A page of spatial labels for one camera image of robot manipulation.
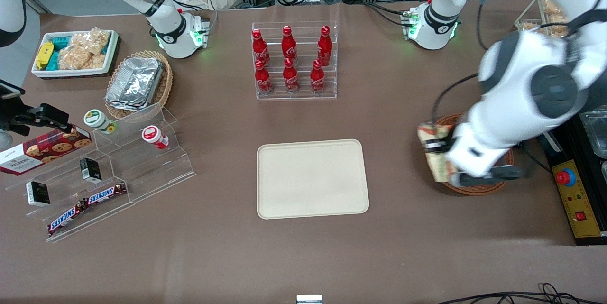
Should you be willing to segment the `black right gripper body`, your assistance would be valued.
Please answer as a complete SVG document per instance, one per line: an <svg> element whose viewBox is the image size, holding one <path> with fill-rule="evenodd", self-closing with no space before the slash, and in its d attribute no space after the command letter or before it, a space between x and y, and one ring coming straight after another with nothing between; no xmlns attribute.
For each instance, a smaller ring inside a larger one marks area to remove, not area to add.
<svg viewBox="0 0 607 304"><path fill-rule="evenodd" d="M0 129L27 136L30 127L42 127L38 115L43 110L43 104L37 107L25 105L21 99L1 99Z"/></svg>

